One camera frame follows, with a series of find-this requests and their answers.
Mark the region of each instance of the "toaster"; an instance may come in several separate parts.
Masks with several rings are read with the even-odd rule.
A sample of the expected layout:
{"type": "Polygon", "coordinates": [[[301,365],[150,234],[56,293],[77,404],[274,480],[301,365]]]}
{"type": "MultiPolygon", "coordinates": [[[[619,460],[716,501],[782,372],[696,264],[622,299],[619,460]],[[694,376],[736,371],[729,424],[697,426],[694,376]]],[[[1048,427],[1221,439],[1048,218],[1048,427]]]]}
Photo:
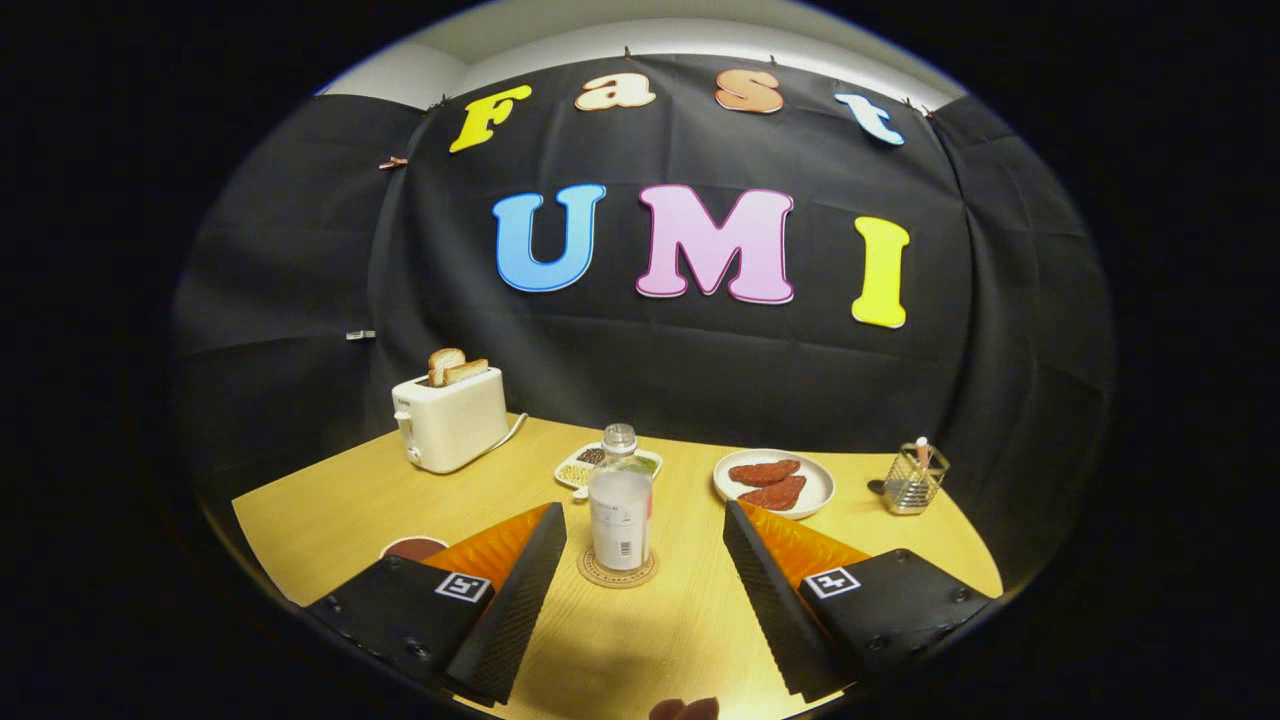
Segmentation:
{"type": "Polygon", "coordinates": [[[452,473],[506,437],[502,370],[490,366],[445,387],[429,387],[426,378],[392,388],[396,424],[410,462],[431,473],[452,473]]]}

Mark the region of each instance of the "wall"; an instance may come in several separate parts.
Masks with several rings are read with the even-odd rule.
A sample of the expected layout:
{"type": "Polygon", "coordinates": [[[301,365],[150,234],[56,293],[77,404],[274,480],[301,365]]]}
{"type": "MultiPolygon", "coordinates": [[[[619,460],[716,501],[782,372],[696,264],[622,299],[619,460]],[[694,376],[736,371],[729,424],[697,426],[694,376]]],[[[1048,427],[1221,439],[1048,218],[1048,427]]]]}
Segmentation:
{"type": "MultiPolygon", "coordinates": [[[[466,17],[449,23],[458,23],[466,17]]],[[[829,23],[844,26],[846,35],[842,37],[847,47],[858,47],[858,51],[805,35],[741,22],[657,18],[576,28],[506,50],[500,50],[503,44],[490,41],[486,47],[497,50],[495,54],[467,63],[429,45],[447,37],[457,40],[457,33],[449,35],[447,28],[442,29],[443,26],[435,26],[361,63],[323,92],[367,95],[426,108],[438,102],[442,94],[460,95],[541,68],[618,56],[627,46],[634,55],[695,53],[764,61],[773,55],[780,64],[844,79],[891,97],[909,97],[914,105],[929,109],[965,94],[963,87],[937,70],[876,36],[842,20],[829,19],[829,23]]],[[[484,51],[471,50],[472,55],[484,51]]]]}

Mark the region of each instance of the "sausage patty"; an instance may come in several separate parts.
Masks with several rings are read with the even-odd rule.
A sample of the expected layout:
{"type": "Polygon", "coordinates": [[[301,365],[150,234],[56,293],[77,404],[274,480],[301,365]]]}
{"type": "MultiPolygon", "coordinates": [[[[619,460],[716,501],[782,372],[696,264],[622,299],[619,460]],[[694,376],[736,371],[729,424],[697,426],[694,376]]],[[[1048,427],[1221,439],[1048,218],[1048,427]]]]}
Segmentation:
{"type": "Polygon", "coordinates": [[[740,502],[750,502],[765,510],[791,510],[796,506],[796,501],[800,500],[800,491],[804,489],[804,475],[791,475],[769,487],[740,495],[737,500],[740,502]]]}
{"type": "Polygon", "coordinates": [[[799,460],[778,460],[777,462],[762,462],[759,465],[739,465],[728,469],[728,479],[744,486],[763,488],[781,482],[791,473],[800,469],[799,460]]]}

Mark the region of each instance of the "wooden table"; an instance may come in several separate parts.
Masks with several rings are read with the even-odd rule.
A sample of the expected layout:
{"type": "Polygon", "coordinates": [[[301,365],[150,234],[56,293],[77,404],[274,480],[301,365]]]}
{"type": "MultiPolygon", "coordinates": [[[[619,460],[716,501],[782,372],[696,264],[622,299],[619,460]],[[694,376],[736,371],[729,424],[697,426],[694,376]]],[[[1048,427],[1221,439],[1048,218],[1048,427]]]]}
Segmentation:
{"type": "MultiPolygon", "coordinates": [[[[721,539],[724,506],[712,469],[741,448],[641,437],[641,448],[663,456],[652,525],[658,573],[627,589],[579,574],[577,560],[591,543],[589,510],[552,471],[599,439],[596,428],[529,418],[507,445],[457,473],[433,475],[410,465],[399,434],[390,433],[233,506],[271,580],[291,601],[308,605],[392,541],[429,536],[454,543],[536,505],[563,502],[568,541],[511,701],[483,708],[498,717],[635,720],[664,698],[718,696],[723,717],[772,720],[829,701],[787,694],[721,539]]],[[[883,478],[892,454],[805,455],[831,471],[836,495],[804,524],[870,555],[906,547],[988,596],[1004,592],[991,553],[946,492],[923,515],[897,518],[867,489],[869,479],[883,478]]]]}

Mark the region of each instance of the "letter m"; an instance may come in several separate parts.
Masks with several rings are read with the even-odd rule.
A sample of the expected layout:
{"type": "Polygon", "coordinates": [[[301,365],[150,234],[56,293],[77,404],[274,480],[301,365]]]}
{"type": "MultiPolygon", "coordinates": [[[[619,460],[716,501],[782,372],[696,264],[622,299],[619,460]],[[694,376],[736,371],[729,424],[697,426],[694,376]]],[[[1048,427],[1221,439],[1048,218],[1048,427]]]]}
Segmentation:
{"type": "Polygon", "coordinates": [[[795,295],[786,278],[783,247],[783,224],[795,206],[790,196],[749,190],[739,196],[721,227],[716,227],[692,188],[684,184],[646,187],[640,201],[653,210],[649,272],[636,281],[641,295],[685,293],[689,281],[680,274],[677,252],[685,254],[703,295],[716,292],[735,255],[737,277],[728,283],[728,293],[735,299],[781,305],[795,295]]]}

